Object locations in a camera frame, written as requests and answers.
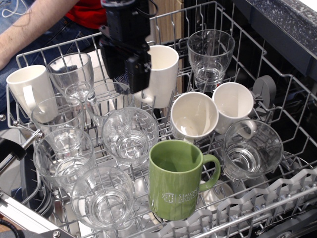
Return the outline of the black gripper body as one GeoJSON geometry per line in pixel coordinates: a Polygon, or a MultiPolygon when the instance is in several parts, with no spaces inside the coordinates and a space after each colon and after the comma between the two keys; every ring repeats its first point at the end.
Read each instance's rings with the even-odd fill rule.
{"type": "Polygon", "coordinates": [[[147,0],[102,0],[107,25],[100,27],[100,47],[105,54],[146,54],[150,35],[150,13],[147,0]]]}

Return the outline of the person forearm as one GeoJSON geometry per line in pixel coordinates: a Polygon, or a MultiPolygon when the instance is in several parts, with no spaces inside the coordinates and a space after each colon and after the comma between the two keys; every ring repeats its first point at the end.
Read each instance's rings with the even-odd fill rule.
{"type": "Polygon", "coordinates": [[[27,12],[0,34],[0,68],[23,48],[34,42],[66,13],[76,0],[36,0],[27,12]]]}

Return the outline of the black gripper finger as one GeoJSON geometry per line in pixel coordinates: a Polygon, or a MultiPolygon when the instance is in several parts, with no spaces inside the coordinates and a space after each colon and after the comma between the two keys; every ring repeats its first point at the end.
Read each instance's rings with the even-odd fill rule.
{"type": "Polygon", "coordinates": [[[147,51],[131,54],[125,60],[128,82],[133,94],[148,88],[151,66],[151,56],[147,51]]]}
{"type": "Polygon", "coordinates": [[[124,60],[119,55],[117,48],[110,42],[99,42],[99,45],[109,78],[121,77],[125,73],[124,60]]]}

